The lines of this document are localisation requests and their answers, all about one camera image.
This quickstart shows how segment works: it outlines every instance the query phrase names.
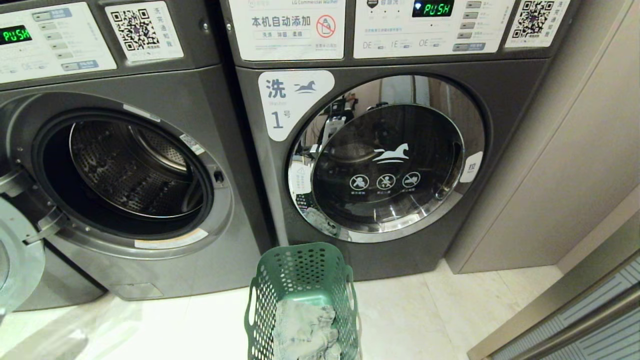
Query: towel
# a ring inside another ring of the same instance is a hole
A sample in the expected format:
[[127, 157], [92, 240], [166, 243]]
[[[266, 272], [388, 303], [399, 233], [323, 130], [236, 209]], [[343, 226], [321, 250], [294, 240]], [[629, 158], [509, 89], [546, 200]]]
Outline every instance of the towel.
[[332, 306], [314, 306], [292, 300], [276, 306], [273, 360], [340, 360], [338, 330], [332, 329]]

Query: plastic basket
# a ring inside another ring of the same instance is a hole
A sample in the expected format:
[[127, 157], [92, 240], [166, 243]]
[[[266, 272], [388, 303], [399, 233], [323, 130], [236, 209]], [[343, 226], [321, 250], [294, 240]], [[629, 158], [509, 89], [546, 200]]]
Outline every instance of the plastic basket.
[[[340, 358], [356, 358], [358, 302], [353, 287], [353, 269], [344, 263], [338, 248], [316, 242], [277, 247], [262, 255], [256, 277], [251, 281], [249, 304], [244, 314], [249, 360], [272, 359], [271, 332], [276, 324], [276, 304], [281, 300], [333, 306], [335, 320], [332, 327], [339, 332]], [[250, 319], [252, 302], [255, 309], [253, 319]]]

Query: warning icon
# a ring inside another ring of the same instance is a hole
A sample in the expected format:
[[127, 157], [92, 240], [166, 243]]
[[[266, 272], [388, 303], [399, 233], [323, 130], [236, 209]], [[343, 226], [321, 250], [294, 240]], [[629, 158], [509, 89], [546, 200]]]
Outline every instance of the warning icon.
[[335, 33], [335, 19], [329, 15], [322, 15], [316, 22], [318, 35], [330, 38]]

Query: washing machine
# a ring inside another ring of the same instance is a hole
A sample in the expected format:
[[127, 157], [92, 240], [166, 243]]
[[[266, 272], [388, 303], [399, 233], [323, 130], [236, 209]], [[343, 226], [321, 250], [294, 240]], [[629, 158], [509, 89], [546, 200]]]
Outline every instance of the washing machine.
[[579, 2], [223, 1], [282, 245], [434, 269]]
[[249, 284], [273, 237], [209, 10], [0, 6], [2, 204], [24, 216], [2, 224], [27, 264], [45, 238], [125, 300]]

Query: stainless steel drum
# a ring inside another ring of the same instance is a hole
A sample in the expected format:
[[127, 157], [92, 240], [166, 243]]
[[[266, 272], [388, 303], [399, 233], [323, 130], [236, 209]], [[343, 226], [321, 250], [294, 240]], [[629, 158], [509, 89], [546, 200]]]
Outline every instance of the stainless steel drum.
[[173, 218], [202, 205], [202, 188], [190, 166], [160, 133], [121, 122], [78, 122], [69, 147], [91, 189], [126, 212]]

